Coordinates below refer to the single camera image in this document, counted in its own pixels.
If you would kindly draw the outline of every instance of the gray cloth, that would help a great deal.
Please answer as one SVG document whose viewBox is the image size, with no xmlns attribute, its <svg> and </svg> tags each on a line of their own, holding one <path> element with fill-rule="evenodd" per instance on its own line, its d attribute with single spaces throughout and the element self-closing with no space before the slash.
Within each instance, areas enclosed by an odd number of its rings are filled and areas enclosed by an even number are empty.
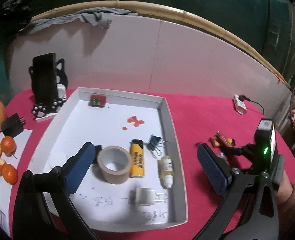
<svg viewBox="0 0 295 240">
<path fill-rule="evenodd" d="M 20 31 L 19 35 L 36 33 L 46 27 L 51 26 L 52 24 L 69 23 L 76 19 L 79 19 L 81 22 L 90 23 L 93 26 L 101 27 L 103 29 L 108 29 L 112 22 L 113 15 L 115 14 L 137 16 L 137 13 L 132 13 L 128 10 L 106 8 L 106 7 L 95 7 L 95 8 L 84 9 L 74 14 L 67 14 L 67 15 L 59 16 L 52 19 L 36 20 L 26 25 L 25 28 Z"/>
</svg>

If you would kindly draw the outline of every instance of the small bottle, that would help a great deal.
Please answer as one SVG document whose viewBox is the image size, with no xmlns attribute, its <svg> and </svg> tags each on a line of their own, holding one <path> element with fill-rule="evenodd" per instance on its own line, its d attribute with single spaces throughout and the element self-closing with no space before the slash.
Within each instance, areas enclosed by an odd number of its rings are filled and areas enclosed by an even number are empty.
<svg viewBox="0 0 295 240">
<path fill-rule="evenodd" d="M 173 166 L 172 160 L 169 156 L 161 158 L 161 178 L 166 188 L 171 188 L 173 185 Z"/>
</svg>

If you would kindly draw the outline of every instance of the blue textured gripper pad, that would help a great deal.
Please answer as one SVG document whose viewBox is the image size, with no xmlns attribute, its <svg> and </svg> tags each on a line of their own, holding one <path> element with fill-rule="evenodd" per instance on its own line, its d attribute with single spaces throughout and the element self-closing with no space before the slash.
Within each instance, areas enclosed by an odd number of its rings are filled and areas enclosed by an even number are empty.
<svg viewBox="0 0 295 240">
<path fill-rule="evenodd" d="M 218 195 L 226 196 L 228 192 L 228 179 L 202 144 L 198 147 L 198 160 L 215 192 Z"/>
<path fill-rule="evenodd" d="M 65 177 L 64 191 L 67 196 L 77 192 L 86 172 L 94 160 L 95 146 L 92 143 L 85 143 L 76 156 L 72 158 L 76 157 L 78 157 L 78 159 Z"/>
</svg>

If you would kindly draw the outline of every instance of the red tablecloth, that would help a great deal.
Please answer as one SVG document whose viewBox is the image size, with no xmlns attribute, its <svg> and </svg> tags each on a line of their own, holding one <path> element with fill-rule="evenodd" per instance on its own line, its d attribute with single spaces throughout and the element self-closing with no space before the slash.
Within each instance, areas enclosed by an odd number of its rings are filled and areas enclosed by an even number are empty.
<svg viewBox="0 0 295 240">
<path fill-rule="evenodd" d="M 67 91 L 70 96 L 73 90 Z M 238 114 L 233 108 L 232 99 L 208 98 L 173 94 L 154 94 L 165 97 L 172 114 L 175 130 L 180 146 L 183 169 L 188 196 L 189 220 L 181 226 L 145 232 L 121 233 L 118 239 L 192 239 L 213 214 L 221 197 L 217 196 L 211 187 L 201 165 L 197 159 L 198 142 L 208 142 L 218 130 L 229 138 L 236 140 L 236 146 L 244 146 L 253 142 L 254 132 L 263 115 L 254 105 L 246 102 L 248 109 L 245 115 Z M 33 152 L 51 120 L 37 123 L 33 120 L 33 93 L 26 90 L 16 95 L 6 107 L 8 116 L 18 113 L 24 116 L 25 129 L 33 130 L 20 162 L 18 164 L 19 178 L 22 177 L 30 163 Z M 289 179 L 295 183 L 295 158 L 282 137 L 277 133 L 278 151 L 286 158 L 285 170 Z M 246 168 L 250 162 L 244 157 L 234 158 L 230 166 Z M 9 223 L 12 231 L 12 218 L 15 198 L 19 183 L 12 187 L 9 203 Z M 227 230 L 235 227 L 240 212 L 232 218 Z M 113 239 L 116 233 L 96 231 L 101 239 Z"/>
</svg>

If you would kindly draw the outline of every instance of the white wall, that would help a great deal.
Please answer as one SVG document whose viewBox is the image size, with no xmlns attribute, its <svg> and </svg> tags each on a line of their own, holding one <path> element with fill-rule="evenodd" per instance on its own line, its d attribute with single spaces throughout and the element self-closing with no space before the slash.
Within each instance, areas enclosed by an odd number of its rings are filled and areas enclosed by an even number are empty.
<svg viewBox="0 0 295 240">
<path fill-rule="evenodd" d="M 225 41 L 137 16 L 114 16 L 108 30 L 74 21 L 17 37 L 7 55 L 15 93 L 30 88 L 33 57 L 49 52 L 65 59 L 69 88 L 226 98 L 243 93 L 261 103 L 265 115 L 277 122 L 287 109 L 281 109 L 282 102 L 291 96 L 269 70 Z"/>
</svg>

